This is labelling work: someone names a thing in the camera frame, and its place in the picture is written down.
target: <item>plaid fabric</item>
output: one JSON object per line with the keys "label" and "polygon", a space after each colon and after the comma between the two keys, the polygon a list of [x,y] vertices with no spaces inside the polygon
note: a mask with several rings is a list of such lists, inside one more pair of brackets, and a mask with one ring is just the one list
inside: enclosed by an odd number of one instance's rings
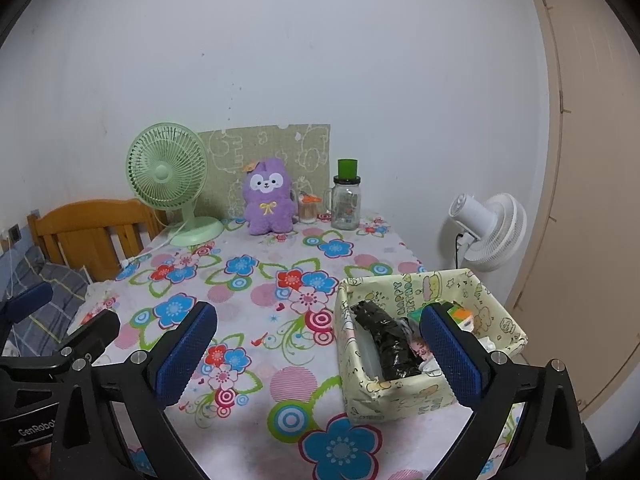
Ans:
{"label": "plaid fabric", "polygon": [[84,303],[86,279],[73,269],[46,261],[36,246],[27,250],[12,279],[14,296],[44,281],[51,284],[53,297],[49,303],[15,324],[8,341],[22,356],[52,355]]}

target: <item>green desk fan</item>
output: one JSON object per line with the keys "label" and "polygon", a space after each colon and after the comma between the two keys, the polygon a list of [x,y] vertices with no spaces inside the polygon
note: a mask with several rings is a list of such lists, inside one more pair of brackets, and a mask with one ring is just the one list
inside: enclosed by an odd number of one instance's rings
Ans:
{"label": "green desk fan", "polygon": [[180,124],[150,126],[127,153],[127,180],[140,201],[154,209],[181,209],[184,224],[169,232],[171,244],[177,247],[199,245],[224,230],[220,220],[193,213],[206,179],[204,144]]}

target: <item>wooden chair backrest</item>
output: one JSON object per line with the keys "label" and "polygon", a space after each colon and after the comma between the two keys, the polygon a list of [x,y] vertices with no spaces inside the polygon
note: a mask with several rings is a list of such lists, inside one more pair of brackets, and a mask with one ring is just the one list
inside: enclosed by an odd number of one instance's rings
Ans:
{"label": "wooden chair backrest", "polygon": [[[166,215],[158,211],[166,224]],[[112,280],[120,272],[120,263],[111,240],[109,228],[118,235],[127,258],[142,251],[139,224],[143,224],[153,240],[162,225],[154,210],[136,199],[87,200],[64,205],[37,218],[27,217],[33,242],[55,264],[65,265],[64,257],[73,269],[85,266],[96,281]]]}

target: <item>table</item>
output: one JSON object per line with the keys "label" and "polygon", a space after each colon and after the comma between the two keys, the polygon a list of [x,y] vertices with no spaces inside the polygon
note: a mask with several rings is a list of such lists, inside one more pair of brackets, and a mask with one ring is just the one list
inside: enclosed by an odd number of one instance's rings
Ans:
{"label": "table", "polygon": [[[331,330],[338,281],[424,269],[380,216],[365,216],[354,232],[324,220],[258,237],[232,220],[189,249],[161,235],[115,282],[96,287],[70,328],[114,310],[120,335],[95,365],[122,362],[150,349],[196,301],[216,307],[215,339],[165,411],[212,480],[424,479],[471,413],[454,404],[381,424],[348,421]],[[136,465],[152,472],[126,410],[117,412]],[[480,478],[494,475],[520,412],[512,410]]]}

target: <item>silver bolt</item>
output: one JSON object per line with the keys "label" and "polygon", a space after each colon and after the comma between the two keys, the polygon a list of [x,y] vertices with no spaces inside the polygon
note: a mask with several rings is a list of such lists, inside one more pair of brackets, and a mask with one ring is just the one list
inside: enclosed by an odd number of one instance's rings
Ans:
{"label": "silver bolt", "polygon": [[84,359],[80,358],[80,359],[76,359],[74,361],[74,363],[71,365],[71,367],[76,372],[79,372],[80,370],[82,370],[84,368],[85,365],[86,365],[86,361]]}
{"label": "silver bolt", "polygon": [[508,361],[508,359],[505,353],[498,350],[497,352],[491,352],[491,361],[497,365],[503,365]]}
{"label": "silver bolt", "polygon": [[556,372],[564,372],[566,370],[566,366],[560,359],[551,359],[551,367]]}
{"label": "silver bolt", "polygon": [[131,362],[133,364],[139,365],[140,363],[143,363],[145,361],[146,352],[144,350],[137,350],[133,352],[133,354],[131,354],[131,357],[129,359],[131,359]]}

